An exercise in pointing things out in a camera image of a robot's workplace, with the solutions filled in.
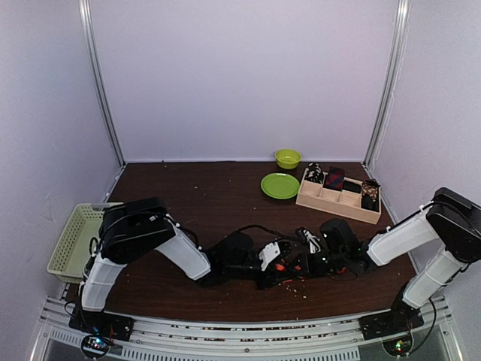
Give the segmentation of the red navy striped tie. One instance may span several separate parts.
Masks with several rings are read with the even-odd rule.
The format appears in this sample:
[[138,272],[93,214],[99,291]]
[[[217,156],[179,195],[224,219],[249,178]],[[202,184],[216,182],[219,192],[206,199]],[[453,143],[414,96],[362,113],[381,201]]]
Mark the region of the red navy striped tie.
[[337,275],[344,275],[347,271],[346,267],[340,270],[329,269],[328,271],[321,271],[320,273],[310,272],[308,268],[302,268],[300,265],[293,265],[287,263],[274,264],[275,278],[278,282],[288,281],[305,281],[315,278],[334,277]]

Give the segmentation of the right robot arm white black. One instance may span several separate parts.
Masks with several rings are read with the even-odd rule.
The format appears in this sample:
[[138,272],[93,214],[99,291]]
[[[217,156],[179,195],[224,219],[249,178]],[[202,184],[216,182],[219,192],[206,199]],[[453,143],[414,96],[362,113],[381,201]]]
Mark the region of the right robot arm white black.
[[301,227],[295,234],[308,248],[307,275],[324,277],[347,268],[360,274],[385,266],[393,259],[427,244],[442,246],[425,268],[400,289],[385,324],[400,332],[439,289],[480,259],[480,206],[449,188],[438,189],[427,205],[392,227],[360,242],[340,218],[324,222],[320,235]]

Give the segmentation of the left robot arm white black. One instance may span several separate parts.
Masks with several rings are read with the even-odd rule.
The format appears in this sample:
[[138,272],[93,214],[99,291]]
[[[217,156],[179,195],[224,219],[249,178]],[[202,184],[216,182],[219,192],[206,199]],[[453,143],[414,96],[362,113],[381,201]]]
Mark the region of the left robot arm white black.
[[286,246],[298,236],[284,235],[265,226],[275,241],[255,250],[246,228],[236,229],[214,246],[204,249],[198,236],[169,214],[159,198],[112,205],[104,210],[97,235],[89,241],[89,260],[79,286],[78,320],[92,334],[108,326],[107,298],[122,270],[157,251],[202,287],[233,279],[258,280]]

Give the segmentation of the wooden compartment box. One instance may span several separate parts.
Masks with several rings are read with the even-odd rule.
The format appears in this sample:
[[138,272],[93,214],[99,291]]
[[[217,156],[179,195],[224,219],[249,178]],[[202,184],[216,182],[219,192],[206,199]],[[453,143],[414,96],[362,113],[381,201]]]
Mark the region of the wooden compartment box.
[[307,180],[307,173],[308,168],[305,168],[295,202],[297,205],[365,223],[378,223],[382,214],[380,188],[376,194],[374,209],[371,210],[362,207],[362,198],[368,195],[362,190],[331,190],[326,188],[324,183]]

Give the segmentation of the brown patterned rolled tie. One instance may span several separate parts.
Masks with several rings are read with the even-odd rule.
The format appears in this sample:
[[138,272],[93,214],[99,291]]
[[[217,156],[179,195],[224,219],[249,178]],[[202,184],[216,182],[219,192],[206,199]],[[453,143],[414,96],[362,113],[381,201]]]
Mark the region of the brown patterned rolled tie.
[[362,182],[361,207],[365,210],[378,212],[380,185],[375,179]]

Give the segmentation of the red navy rolled tie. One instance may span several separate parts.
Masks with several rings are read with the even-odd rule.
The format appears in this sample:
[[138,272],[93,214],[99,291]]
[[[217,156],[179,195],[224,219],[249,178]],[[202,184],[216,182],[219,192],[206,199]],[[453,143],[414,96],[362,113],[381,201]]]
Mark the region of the red navy rolled tie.
[[324,188],[341,191],[345,179],[345,170],[338,167],[330,167],[325,177]]

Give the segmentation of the black white patterned rolled tie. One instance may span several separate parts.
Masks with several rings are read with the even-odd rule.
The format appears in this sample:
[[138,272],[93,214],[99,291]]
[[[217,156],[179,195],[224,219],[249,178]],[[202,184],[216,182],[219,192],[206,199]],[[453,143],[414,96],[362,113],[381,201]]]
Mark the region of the black white patterned rolled tie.
[[322,166],[317,162],[310,163],[307,167],[304,179],[311,183],[323,184],[324,173],[322,170]]

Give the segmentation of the green plate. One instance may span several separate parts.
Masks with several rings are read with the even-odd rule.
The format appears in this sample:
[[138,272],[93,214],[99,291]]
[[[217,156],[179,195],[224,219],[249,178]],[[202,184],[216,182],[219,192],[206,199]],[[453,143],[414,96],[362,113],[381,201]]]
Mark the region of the green plate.
[[287,200],[297,196],[300,182],[285,173],[270,173],[261,180],[262,192],[273,199]]

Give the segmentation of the green bowl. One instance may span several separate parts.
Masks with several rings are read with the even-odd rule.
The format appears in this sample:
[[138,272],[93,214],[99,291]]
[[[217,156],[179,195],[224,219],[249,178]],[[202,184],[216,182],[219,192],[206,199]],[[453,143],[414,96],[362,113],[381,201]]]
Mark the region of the green bowl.
[[279,149],[275,152],[275,160],[282,169],[295,169],[301,162],[302,155],[293,149]]

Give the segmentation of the pale green perforated basket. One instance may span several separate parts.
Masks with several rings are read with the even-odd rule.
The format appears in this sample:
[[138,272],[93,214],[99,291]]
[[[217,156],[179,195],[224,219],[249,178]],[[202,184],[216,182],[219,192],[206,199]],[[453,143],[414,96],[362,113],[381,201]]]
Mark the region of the pale green perforated basket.
[[74,207],[47,264],[49,274],[67,284],[82,281],[83,267],[90,258],[89,242],[92,237],[98,237],[104,212],[114,205],[119,202]]

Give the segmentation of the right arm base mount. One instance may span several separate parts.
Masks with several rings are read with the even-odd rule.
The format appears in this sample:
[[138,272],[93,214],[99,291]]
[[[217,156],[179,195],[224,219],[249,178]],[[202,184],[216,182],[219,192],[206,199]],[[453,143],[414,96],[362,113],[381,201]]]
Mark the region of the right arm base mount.
[[402,299],[396,299],[388,311],[358,319],[364,340],[408,332],[424,325],[419,308],[413,308]]

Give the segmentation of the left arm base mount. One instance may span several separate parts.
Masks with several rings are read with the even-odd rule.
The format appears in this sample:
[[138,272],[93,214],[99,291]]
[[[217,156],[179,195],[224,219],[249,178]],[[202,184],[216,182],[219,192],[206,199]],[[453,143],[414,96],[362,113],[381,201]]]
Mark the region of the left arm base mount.
[[84,311],[79,304],[76,304],[68,325],[81,332],[100,335],[108,341],[129,341],[134,319],[103,311]]

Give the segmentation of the right aluminium frame post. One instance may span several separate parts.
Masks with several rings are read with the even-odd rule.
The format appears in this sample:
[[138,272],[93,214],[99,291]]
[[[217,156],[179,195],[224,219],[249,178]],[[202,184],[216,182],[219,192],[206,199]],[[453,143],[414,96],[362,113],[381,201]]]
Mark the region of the right aluminium frame post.
[[371,133],[371,139],[365,154],[364,166],[368,171],[373,171],[375,162],[380,154],[382,142],[387,130],[390,113],[394,104],[394,91],[401,70],[401,62],[404,55],[407,27],[410,15],[411,1],[398,1],[395,27],[392,37],[392,46],[389,55],[386,77],[381,92],[380,104]]

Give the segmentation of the aluminium frame post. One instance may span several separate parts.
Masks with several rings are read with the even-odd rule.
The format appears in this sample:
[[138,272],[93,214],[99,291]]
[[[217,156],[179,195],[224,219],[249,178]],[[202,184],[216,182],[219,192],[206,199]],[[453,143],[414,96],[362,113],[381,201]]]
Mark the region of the aluminium frame post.
[[407,27],[410,15],[411,1],[398,1],[395,27],[392,37],[392,46],[389,55],[386,77],[381,92],[380,104],[371,133],[371,139],[365,154],[364,166],[368,171],[373,171],[375,162],[380,154],[382,142],[387,130],[390,113],[394,104],[394,91],[401,70],[401,62],[404,55]]
[[100,107],[102,119],[104,121],[109,142],[113,148],[117,163],[119,166],[125,167],[126,161],[121,150],[119,138],[113,123],[110,105],[107,99],[104,79],[101,73],[101,64],[98,57],[98,50],[96,47],[94,26],[92,21],[91,4],[88,0],[80,0],[78,2],[80,11],[80,21],[82,23],[84,38],[89,54],[89,62],[92,69],[92,75],[95,84],[95,91],[97,94],[98,104]]

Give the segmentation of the left aluminium frame post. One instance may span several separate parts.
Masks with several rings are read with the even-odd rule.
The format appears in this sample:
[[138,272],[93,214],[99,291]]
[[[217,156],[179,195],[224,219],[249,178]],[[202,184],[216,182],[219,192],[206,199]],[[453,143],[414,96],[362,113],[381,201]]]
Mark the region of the left aluminium frame post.
[[94,26],[92,21],[91,4],[88,0],[80,0],[78,2],[80,11],[80,21],[82,23],[84,38],[89,54],[89,62],[92,69],[92,75],[95,84],[95,91],[97,94],[98,104],[100,107],[102,119],[104,121],[109,142],[113,148],[117,163],[119,166],[125,167],[126,161],[121,150],[119,138],[113,123],[110,105],[107,99],[104,79],[101,73],[101,64],[98,57],[98,50],[96,47]]

